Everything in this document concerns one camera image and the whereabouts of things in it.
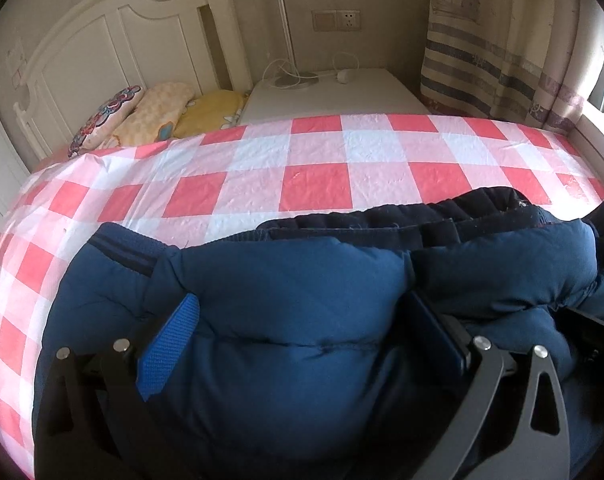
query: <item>yellow pillow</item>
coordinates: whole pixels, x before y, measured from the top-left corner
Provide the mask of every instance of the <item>yellow pillow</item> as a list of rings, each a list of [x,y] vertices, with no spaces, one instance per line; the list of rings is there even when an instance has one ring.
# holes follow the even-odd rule
[[[194,93],[185,83],[160,83],[148,89],[133,113],[101,147],[142,146],[170,138]]]
[[[230,90],[215,90],[198,97],[187,104],[173,137],[184,139],[236,126],[246,99],[240,92]]]

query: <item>floral pillow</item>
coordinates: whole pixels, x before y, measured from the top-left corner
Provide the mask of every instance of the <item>floral pillow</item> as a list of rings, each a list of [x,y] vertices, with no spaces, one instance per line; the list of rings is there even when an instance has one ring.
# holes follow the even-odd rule
[[[194,94],[186,83],[159,83],[149,88],[135,111],[100,147],[143,146],[169,139]]]
[[[142,99],[141,86],[129,86],[106,101],[71,141],[68,156],[71,158],[82,148],[94,150],[124,122]]]

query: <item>bed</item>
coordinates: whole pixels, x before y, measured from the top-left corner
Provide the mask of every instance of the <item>bed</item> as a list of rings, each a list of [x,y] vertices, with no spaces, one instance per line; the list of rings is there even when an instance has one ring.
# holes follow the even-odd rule
[[[207,41],[206,6],[223,59]],[[106,95],[163,80],[188,82],[198,94],[252,88],[232,0],[83,1],[29,61],[22,82],[30,104],[15,110],[45,158]],[[355,111],[98,150],[31,175],[0,229],[0,442],[28,476],[48,310],[69,262],[103,222],[186,247],[273,218],[437,202],[483,186],[515,187],[562,219],[604,197],[563,136],[499,121]]]

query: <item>wall switch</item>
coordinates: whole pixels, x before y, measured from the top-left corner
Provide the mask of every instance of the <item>wall switch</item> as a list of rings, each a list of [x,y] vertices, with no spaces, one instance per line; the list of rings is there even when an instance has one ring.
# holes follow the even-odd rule
[[[338,30],[336,10],[313,10],[313,30],[315,32],[331,32]]]
[[[360,30],[359,10],[337,10],[338,30],[347,32]]]

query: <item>power cord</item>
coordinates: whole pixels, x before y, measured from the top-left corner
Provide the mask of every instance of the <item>power cord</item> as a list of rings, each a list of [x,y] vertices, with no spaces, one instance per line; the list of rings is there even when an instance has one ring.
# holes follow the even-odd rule
[[[354,70],[359,70],[359,58],[352,52],[346,52],[344,50],[339,50],[339,51],[335,52],[335,54],[333,54],[333,58],[332,58],[333,71],[332,72],[328,72],[328,73],[322,74],[322,75],[313,75],[313,76],[300,75],[297,68],[288,59],[277,58],[277,59],[272,60],[268,65],[266,65],[266,68],[264,69],[264,72],[262,73],[261,80],[265,81],[266,84],[269,85],[271,88],[278,88],[280,90],[286,90],[286,89],[290,89],[290,88],[294,88],[294,87],[298,86],[304,79],[315,79],[317,77],[334,76],[334,75],[337,75],[341,70],[344,70],[344,69],[337,68],[336,59],[340,55],[349,56],[349,57],[352,57],[353,59],[355,59],[355,61],[357,61],[357,67]],[[266,77],[267,72],[269,71],[269,69],[272,66],[275,65],[275,63],[279,63],[277,70],[279,70],[280,72],[282,72],[286,75],[297,78],[297,82],[295,82],[294,84],[289,85],[289,86],[276,86],[271,81],[269,81]],[[285,68],[286,65],[289,65],[291,67],[292,72],[289,72]]]

